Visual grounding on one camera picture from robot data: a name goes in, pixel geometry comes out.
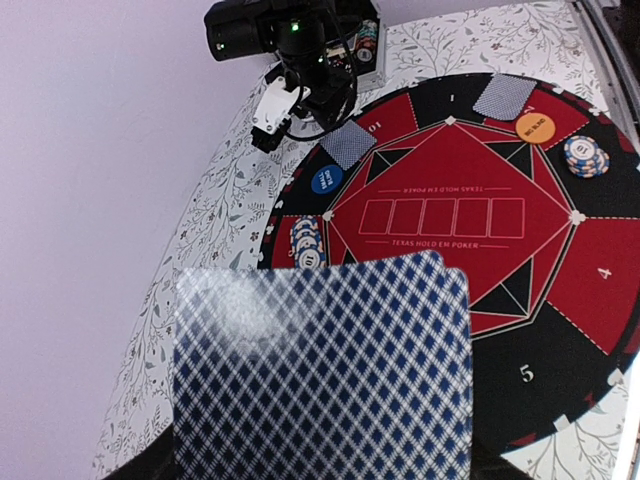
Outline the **white blue chip row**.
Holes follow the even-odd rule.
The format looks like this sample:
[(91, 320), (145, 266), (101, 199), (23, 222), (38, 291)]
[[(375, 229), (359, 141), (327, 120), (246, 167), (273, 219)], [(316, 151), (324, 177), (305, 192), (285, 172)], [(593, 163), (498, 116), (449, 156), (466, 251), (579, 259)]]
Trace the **white blue chip row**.
[(318, 220), (302, 216), (290, 228), (289, 256), (296, 268), (326, 267), (327, 258)]

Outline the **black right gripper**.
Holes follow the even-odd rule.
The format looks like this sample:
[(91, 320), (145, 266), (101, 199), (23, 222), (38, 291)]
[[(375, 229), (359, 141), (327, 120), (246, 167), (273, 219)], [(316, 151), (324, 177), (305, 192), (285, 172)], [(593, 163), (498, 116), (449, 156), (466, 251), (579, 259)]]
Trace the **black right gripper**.
[(279, 63), (266, 75), (268, 85), (283, 76), (289, 91), (311, 89), (291, 115), (330, 132), (353, 110), (357, 73), (333, 1), (219, 1), (204, 25), (215, 60), (274, 54)]

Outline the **orange big blind button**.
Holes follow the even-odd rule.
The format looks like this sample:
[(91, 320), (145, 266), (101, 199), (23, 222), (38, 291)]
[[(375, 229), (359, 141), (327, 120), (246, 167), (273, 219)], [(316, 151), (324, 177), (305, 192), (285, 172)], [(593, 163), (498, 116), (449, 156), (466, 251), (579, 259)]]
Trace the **orange big blind button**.
[(520, 139), (541, 145), (550, 141), (556, 133), (556, 125), (551, 117), (543, 113), (526, 113), (515, 123), (515, 131)]

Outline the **blue card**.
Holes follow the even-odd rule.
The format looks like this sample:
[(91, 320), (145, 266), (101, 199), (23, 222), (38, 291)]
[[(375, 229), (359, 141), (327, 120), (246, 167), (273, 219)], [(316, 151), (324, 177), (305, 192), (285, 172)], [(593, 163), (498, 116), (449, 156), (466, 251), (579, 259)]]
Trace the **blue card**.
[(473, 110), (494, 120), (513, 121), (523, 111), (536, 84), (531, 79), (495, 74), (473, 105)]
[(377, 139), (352, 120), (320, 140), (322, 148), (342, 170), (352, 168), (376, 144)]

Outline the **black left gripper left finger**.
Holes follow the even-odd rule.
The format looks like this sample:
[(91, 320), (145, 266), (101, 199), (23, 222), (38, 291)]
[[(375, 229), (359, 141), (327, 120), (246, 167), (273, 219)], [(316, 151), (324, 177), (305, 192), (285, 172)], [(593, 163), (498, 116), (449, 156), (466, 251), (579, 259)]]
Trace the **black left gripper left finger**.
[(148, 448), (104, 480), (174, 480), (174, 436), (161, 434)]

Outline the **white blue chip stack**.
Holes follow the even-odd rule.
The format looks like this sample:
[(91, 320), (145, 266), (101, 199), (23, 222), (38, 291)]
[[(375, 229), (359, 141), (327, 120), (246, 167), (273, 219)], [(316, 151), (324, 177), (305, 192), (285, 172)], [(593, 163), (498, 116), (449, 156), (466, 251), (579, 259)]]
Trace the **white blue chip stack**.
[(564, 144), (568, 169), (581, 178), (593, 178), (605, 174), (610, 167), (609, 155), (588, 136), (575, 135)]

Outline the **blue playing card deck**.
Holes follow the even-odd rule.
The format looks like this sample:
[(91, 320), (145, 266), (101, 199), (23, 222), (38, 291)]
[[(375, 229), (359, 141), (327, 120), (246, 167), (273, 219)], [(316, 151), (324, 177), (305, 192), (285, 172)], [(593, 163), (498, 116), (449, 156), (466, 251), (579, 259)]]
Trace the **blue playing card deck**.
[(433, 251), (176, 285), (181, 479), (466, 479), (469, 283)]

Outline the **blue small blind button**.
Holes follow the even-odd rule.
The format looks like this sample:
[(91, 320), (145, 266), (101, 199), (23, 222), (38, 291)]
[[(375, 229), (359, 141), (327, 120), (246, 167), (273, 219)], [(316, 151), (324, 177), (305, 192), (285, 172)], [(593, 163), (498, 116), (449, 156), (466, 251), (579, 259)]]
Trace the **blue small blind button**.
[(317, 195), (326, 195), (335, 191), (344, 178), (344, 171), (337, 165), (320, 168), (312, 177), (311, 190)]

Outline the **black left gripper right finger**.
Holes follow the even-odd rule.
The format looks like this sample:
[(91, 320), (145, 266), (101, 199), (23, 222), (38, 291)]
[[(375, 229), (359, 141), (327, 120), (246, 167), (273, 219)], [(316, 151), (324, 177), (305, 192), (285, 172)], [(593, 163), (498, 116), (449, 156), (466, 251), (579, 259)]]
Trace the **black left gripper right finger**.
[(500, 455), (492, 453), (479, 440), (472, 440), (471, 480), (532, 480)]

